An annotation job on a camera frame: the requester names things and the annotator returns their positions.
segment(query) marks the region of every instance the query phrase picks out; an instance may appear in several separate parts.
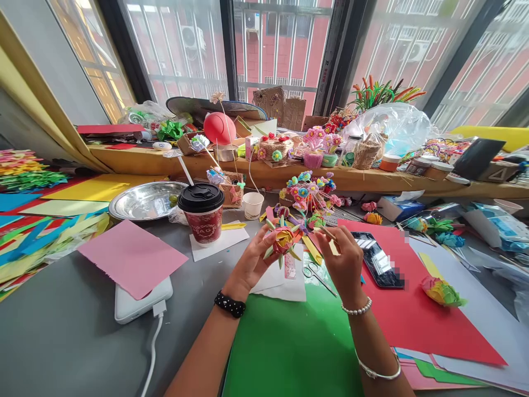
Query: metal plate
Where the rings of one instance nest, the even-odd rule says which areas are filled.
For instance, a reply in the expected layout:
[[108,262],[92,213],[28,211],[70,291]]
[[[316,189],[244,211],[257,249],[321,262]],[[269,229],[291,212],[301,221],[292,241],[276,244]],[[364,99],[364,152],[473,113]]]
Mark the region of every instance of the metal plate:
[[181,182],[151,182],[130,188],[116,196],[109,212],[118,219],[152,221],[169,215],[172,208],[169,196],[179,196],[187,187]]

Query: pink balloon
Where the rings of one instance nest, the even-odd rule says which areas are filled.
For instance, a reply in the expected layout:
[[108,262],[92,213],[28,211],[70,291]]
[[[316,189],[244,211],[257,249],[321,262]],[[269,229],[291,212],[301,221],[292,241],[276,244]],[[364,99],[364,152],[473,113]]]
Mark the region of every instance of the pink balloon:
[[204,134],[212,144],[227,145],[230,144],[230,135],[231,141],[235,140],[235,124],[222,112],[211,113],[204,120]]

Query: gray table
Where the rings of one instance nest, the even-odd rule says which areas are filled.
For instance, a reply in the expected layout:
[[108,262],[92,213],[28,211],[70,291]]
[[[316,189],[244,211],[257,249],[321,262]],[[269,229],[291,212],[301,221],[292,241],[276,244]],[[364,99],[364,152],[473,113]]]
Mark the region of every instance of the gray table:
[[[267,194],[264,205],[277,195]],[[243,220],[228,210],[224,223]],[[164,326],[156,342],[149,396],[162,396],[193,344],[247,241],[197,263],[189,229],[166,219],[140,223],[187,255],[172,276]],[[253,237],[261,225],[248,222]],[[494,295],[510,299],[508,286],[480,273]],[[0,394],[9,397],[139,396],[150,363],[155,321],[150,313],[127,325],[114,321],[115,284],[78,252],[48,266],[0,303]],[[512,395],[487,389],[487,396]],[[418,392],[425,396],[482,396],[483,390]]]

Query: smartphone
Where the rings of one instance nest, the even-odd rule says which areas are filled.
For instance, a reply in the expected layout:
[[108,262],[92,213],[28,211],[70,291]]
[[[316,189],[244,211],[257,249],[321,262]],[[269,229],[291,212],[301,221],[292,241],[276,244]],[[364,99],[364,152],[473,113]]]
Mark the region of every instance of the smartphone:
[[364,252],[364,262],[375,283],[380,288],[404,288],[404,280],[395,274],[389,257],[380,248],[373,235],[363,232],[351,232],[351,234]]

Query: black cup lid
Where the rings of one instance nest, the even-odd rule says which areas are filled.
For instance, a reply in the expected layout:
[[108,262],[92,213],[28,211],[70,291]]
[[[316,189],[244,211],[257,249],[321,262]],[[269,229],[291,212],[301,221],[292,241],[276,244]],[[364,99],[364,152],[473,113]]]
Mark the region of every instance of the black cup lid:
[[186,212],[208,212],[224,203],[224,193],[215,185],[198,183],[188,186],[178,197],[178,206]]

